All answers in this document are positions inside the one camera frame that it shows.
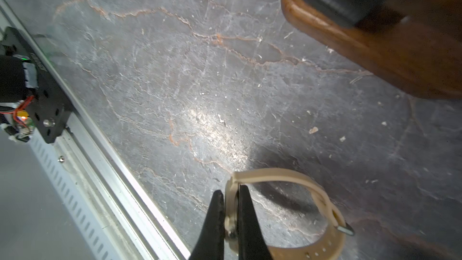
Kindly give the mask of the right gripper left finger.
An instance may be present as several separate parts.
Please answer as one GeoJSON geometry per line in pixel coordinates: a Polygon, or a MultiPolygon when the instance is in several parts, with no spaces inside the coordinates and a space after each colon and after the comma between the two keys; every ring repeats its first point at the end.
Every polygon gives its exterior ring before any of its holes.
{"type": "Polygon", "coordinates": [[[224,250],[225,200],[222,191],[216,190],[189,260],[224,260],[224,250]]]}

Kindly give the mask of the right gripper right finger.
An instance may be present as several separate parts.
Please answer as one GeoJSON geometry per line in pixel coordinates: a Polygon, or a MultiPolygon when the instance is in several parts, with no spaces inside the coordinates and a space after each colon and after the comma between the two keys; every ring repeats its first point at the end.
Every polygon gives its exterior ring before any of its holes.
{"type": "Polygon", "coordinates": [[[263,239],[249,188],[240,185],[238,189],[238,259],[273,260],[263,239]]]}

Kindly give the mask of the beige strap watch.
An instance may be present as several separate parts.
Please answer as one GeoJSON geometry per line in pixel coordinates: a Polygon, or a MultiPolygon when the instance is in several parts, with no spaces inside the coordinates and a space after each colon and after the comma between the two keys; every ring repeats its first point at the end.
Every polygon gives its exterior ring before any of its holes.
{"type": "Polygon", "coordinates": [[[355,231],[325,189],[294,170],[233,172],[225,188],[225,240],[238,255],[238,189],[249,188],[273,260],[336,260],[355,231]]]}

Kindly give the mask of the wooden watch stand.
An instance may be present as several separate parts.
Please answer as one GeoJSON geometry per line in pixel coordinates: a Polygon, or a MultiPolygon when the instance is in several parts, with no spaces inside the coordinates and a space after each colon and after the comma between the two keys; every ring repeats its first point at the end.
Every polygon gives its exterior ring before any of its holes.
{"type": "Polygon", "coordinates": [[[286,20],[419,98],[462,96],[462,0],[281,0],[286,20]]]}

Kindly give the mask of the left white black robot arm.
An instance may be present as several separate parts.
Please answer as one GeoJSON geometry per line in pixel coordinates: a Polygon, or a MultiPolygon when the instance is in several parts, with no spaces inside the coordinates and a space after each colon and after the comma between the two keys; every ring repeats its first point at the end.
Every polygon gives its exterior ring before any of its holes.
{"type": "Polygon", "coordinates": [[[25,111],[46,143],[65,130],[73,105],[21,32],[8,26],[1,39],[1,103],[31,98],[25,111]]]}

